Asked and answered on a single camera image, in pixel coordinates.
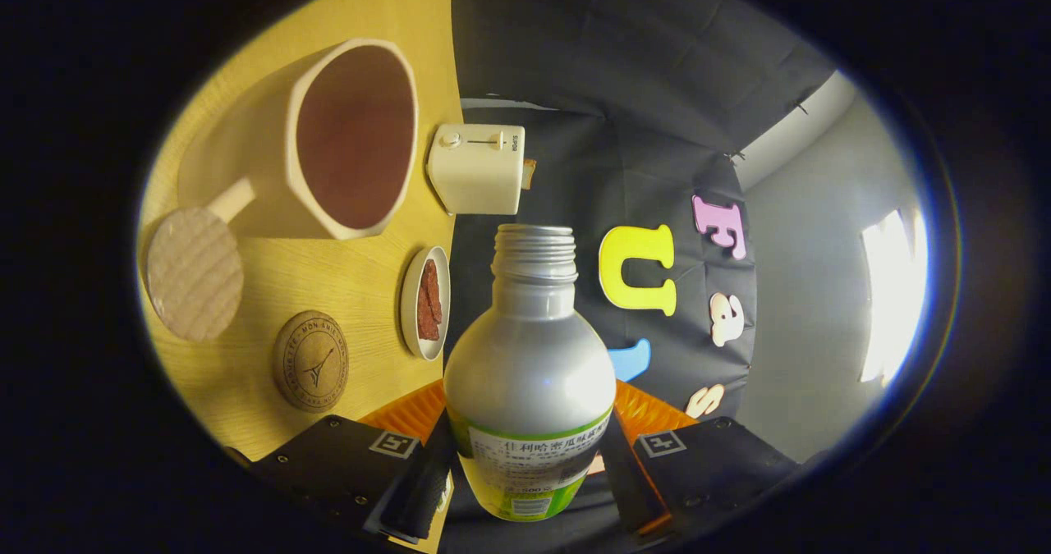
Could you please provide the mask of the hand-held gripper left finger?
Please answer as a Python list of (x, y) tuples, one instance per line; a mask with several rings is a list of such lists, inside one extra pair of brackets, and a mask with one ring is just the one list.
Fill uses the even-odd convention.
[(292, 504), (368, 543), (438, 543), (457, 442), (444, 381), (360, 417), (328, 414), (266, 456), (224, 451)]

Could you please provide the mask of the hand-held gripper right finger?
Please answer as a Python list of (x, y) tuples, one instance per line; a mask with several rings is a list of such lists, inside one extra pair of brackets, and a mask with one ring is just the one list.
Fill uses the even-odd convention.
[(617, 382), (599, 453), (636, 538), (709, 534), (802, 469), (731, 417), (698, 422), (626, 382)]

